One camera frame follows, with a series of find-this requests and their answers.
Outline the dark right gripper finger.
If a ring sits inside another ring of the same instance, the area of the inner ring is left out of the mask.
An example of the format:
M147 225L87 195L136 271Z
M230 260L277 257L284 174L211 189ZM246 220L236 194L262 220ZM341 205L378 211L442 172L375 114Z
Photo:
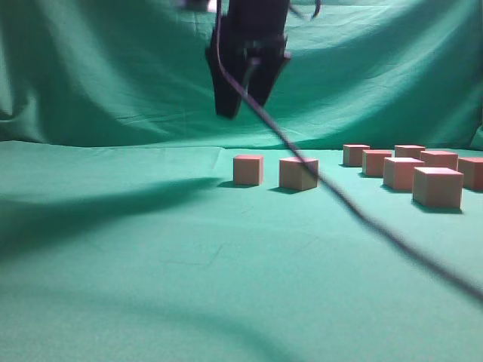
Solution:
M215 112L220 117L234 119L242 101L241 96L223 76L214 45L205 50L205 57L211 72ZM242 85L247 72L245 58L220 48L220 59L224 69Z
M248 94L259 104L265 106L278 77L291 61L291 56L273 60L253 58L253 71L248 81Z

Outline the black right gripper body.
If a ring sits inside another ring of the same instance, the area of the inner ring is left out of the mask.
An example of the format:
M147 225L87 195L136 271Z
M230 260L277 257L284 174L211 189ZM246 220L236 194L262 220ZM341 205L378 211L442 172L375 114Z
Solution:
M217 12L211 57L285 60L288 7L288 1L230 1L226 13Z

